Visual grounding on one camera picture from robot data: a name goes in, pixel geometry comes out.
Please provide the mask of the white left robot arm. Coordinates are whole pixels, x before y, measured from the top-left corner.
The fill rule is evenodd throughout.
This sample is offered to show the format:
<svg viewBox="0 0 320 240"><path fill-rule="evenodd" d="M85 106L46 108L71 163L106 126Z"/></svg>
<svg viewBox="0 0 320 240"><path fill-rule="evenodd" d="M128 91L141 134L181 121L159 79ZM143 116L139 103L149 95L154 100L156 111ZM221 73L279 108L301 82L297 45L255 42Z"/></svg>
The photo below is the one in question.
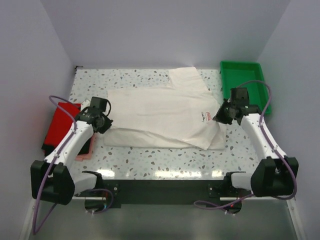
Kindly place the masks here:
<svg viewBox="0 0 320 240"><path fill-rule="evenodd" d="M67 205L74 195L87 191L99 196L104 190L102 176L85 171L72 176L71 166L84 144L96 133L103 134L111 126L111 103L92 97L89 106L73 117L70 129L57 147L44 160L35 160L30 166L31 195L37 201Z"/></svg>

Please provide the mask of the white t shirt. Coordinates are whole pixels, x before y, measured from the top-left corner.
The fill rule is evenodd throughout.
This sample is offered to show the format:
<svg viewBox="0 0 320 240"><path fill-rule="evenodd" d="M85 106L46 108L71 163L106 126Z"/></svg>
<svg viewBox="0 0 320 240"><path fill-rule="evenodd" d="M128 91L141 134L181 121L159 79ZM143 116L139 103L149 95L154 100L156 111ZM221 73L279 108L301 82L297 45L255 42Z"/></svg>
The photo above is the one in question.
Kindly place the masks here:
<svg viewBox="0 0 320 240"><path fill-rule="evenodd" d="M220 104L195 67L168 71L162 86L109 90L112 126L104 144L135 148L222 150L227 127L214 120Z"/></svg>

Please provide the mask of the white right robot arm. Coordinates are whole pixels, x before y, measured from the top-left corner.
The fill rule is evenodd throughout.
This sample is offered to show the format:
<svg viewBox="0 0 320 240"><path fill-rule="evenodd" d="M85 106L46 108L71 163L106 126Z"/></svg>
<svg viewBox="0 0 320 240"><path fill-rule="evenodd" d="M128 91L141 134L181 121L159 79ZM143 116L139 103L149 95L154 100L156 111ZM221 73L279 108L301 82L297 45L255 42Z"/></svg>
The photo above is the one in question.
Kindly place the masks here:
<svg viewBox="0 0 320 240"><path fill-rule="evenodd" d="M259 163L254 172L228 172L224 177L223 192L230 197L241 189L256 197L290 199L297 193L299 163L289 157L276 143L266 126L264 112L251 104L245 87L232 88L230 98L224 99L213 118L218 123L232 124L236 121L248 135Z"/></svg>

